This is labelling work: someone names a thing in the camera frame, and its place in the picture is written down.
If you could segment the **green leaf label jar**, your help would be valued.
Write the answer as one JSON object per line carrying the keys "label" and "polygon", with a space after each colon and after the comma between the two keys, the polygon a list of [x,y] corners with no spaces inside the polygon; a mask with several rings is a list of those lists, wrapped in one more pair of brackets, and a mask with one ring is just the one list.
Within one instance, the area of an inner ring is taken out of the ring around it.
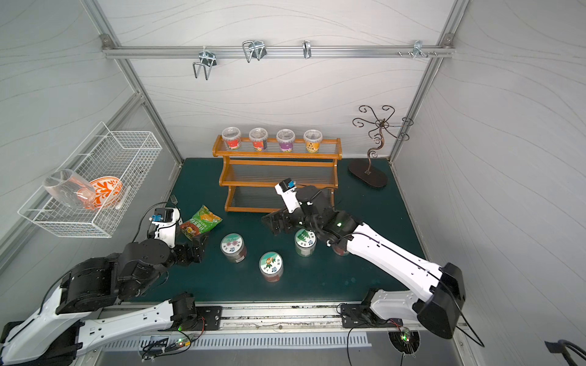
{"label": "green leaf label jar", "polygon": [[317,245],[317,237],[311,230],[300,229],[295,234],[295,250],[299,256],[309,257]]}

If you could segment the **flower label seed jar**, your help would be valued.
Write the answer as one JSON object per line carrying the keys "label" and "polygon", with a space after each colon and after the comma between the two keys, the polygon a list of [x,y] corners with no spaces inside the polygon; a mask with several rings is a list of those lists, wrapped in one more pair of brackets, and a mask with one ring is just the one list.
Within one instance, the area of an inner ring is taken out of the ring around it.
{"label": "flower label seed jar", "polygon": [[239,263],[244,261],[247,255],[244,238],[237,233],[228,234],[221,241],[221,251],[229,262]]}

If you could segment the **orange fruit label jar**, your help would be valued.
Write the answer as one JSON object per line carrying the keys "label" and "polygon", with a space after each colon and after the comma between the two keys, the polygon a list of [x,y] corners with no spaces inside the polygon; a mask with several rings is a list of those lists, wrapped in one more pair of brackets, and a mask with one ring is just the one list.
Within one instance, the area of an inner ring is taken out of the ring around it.
{"label": "orange fruit label jar", "polygon": [[279,253],[264,253],[259,260],[260,273],[267,282],[278,282],[282,277],[283,269],[283,259]]}

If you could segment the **orange wooden tiered shelf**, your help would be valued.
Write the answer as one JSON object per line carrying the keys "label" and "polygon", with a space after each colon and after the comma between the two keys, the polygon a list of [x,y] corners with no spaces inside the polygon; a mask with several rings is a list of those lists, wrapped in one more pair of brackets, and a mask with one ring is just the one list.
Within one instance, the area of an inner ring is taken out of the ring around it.
{"label": "orange wooden tiered shelf", "polygon": [[324,139],[316,153],[306,150],[305,141],[297,139],[291,152],[282,152],[278,141],[269,138],[267,149],[258,151],[248,137],[237,149],[229,149],[218,136],[212,154],[224,160],[219,185],[227,187],[224,210],[238,213],[271,213],[284,207],[275,186],[290,178],[296,185],[312,185],[325,192],[334,203],[339,187],[337,165],[343,157],[341,139]]}

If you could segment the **small clear-lid jar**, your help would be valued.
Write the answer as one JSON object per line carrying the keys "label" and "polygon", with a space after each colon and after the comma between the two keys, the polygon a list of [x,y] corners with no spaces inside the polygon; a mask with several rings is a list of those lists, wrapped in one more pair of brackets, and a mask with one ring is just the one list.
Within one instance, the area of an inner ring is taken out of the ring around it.
{"label": "small clear-lid jar", "polygon": [[323,140],[323,134],[319,130],[307,130],[304,133],[306,150],[309,153],[317,153]]}
{"label": "small clear-lid jar", "polygon": [[255,127],[249,132],[250,142],[256,151],[264,151],[267,148],[268,132],[262,127]]}
{"label": "small clear-lid jar", "polygon": [[295,144],[295,133],[290,129],[281,129],[276,134],[276,140],[282,152],[289,153],[293,151]]}
{"label": "small clear-lid jar", "polygon": [[235,150],[241,146],[241,131],[237,127],[227,127],[221,133],[222,140],[227,149]]}

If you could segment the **small clear-lid jar top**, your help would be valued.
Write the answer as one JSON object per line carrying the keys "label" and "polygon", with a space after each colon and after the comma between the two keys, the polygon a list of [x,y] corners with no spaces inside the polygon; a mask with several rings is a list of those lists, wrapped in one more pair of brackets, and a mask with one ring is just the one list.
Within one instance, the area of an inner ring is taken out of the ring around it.
{"label": "small clear-lid jar top", "polygon": [[227,127],[221,133],[222,140],[227,149],[235,150],[241,146],[241,131],[237,127]]}

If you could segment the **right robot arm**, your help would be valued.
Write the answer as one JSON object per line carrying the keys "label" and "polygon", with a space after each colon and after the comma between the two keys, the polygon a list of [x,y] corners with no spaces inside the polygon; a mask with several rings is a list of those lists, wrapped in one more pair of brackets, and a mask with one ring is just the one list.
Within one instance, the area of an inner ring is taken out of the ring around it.
{"label": "right robot arm", "polygon": [[267,214],[262,223],[276,235],[298,229],[312,231],[328,246],[371,262],[410,290],[413,297],[404,301],[403,308],[425,329],[441,338],[451,339],[459,321],[463,320],[470,329],[464,335],[478,346],[485,347],[462,312],[465,286],[458,266],[450,262],[440,266],[421,259],[345,211],[327,209],[322,215],[305,215],[299,208],[292,213],[284,208]]}

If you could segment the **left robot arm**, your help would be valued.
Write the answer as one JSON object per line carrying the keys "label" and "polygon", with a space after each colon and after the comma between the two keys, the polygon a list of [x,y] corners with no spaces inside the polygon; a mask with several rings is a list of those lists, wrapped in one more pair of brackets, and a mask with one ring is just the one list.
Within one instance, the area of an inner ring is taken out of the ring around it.
{"label": "left robot arm", "polygon": [[1,337],[3,365],[70,365],[107,343],[151,330],[204,329],[191,294],[101,320],[98,311],[142,295],[182,258],[160,239],[131,242],[122,253],[87,259],[44,295],[27,320],[9,322]]}

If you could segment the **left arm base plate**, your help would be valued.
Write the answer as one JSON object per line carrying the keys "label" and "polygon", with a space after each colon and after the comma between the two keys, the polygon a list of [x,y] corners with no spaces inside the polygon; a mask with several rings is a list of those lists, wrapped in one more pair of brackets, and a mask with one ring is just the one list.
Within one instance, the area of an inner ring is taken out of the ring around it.
{"label": "left arm base plate", "polygon": [[195,308],[194,325],[191,330],[218,331],[223,313],[221,306],[198,306]]}

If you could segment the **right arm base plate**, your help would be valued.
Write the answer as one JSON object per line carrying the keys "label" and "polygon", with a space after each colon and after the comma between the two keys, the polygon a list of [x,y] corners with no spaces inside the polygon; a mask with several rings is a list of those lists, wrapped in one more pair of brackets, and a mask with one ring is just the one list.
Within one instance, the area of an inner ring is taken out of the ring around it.
{"label": "right arm base plate", "polygon": [[339,303],[336,311],[340,316],[344,329],[352,328],[392,328],[400,330],[403,320],[399,318],[383,319],[371,311],[370,307],[361,304]]}

